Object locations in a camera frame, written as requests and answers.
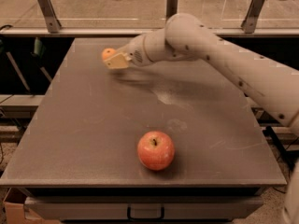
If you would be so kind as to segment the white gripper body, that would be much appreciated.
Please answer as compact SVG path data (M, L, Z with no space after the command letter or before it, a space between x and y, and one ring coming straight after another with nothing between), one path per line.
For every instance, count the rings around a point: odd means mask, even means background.
M139 35L118 49L118 52L124 56L126 62L139 67L153 64L153 51L153 43L150 42L147 35Z

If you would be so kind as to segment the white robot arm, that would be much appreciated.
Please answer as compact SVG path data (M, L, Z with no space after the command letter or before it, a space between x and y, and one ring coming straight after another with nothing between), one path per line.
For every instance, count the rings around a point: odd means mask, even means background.
M104 49L110 69L131 63L202 59L243 91L272 118L299 136L299 73L213 34L191 14L179 13L163 29L139 35L119 49Z

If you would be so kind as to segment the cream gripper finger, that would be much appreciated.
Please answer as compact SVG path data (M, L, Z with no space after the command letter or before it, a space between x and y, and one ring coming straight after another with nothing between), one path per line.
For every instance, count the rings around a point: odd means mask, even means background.
M125 69L129 67L131 59L125 53L108 54L104 63L109 69Z

